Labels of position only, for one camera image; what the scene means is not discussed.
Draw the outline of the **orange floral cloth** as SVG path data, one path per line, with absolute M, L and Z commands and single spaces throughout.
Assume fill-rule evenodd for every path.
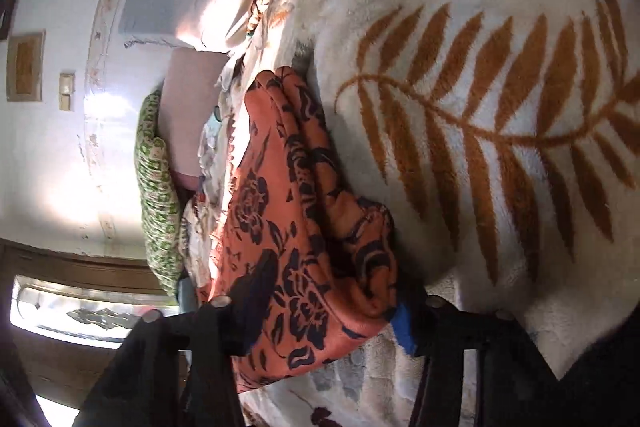
M 276 279 L 250 351 L 233 361 L 239 391 L 303 375 L 378 335 L 397 305 L 394 222 L 349 191 L 321 106 L 293 69 L 248 88 L 248 142 L 213 234 L 201 299 L 264 267 Z

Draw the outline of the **blue cloth at bedside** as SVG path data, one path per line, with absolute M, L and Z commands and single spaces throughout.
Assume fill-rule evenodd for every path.
M 200 306 L 198 304 L 198 295 L 196 295 L 193 282 L 188 274 L 182 273 L 180 275 L 180 279 L 176 284 L 176 299 L 180 313 L 195 312 Z

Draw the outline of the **green patterned pillow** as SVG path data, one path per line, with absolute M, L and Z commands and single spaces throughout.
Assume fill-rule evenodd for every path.
M 172 295 L 183 270 L 178 240 L 181 209 L 165 141 L 158 134 L 160 88 L 142 102 L 134 141 L 145 258 L 160 288 Z

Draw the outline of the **cream leaf-print fleece blanket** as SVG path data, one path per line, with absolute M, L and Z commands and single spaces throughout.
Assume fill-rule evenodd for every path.
M 639 421 L 639 0 L 265 0 L 224 86 L 290 65 L 411 270 L 508 308 L 561 393 L 536 426 Z

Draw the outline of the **wooden framed picture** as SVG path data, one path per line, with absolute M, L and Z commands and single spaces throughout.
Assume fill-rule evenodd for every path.
M 6 101 L 42 101 L 44 31 L 9 38 L 6 57 Z

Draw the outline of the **wall light switch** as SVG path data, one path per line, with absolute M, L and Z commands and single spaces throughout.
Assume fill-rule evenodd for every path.
M 75 74 L 73 72 L 61 72 L 58 76 L 58 108 L 62 112 L 70 112 L 73 109 L 74 92 Z

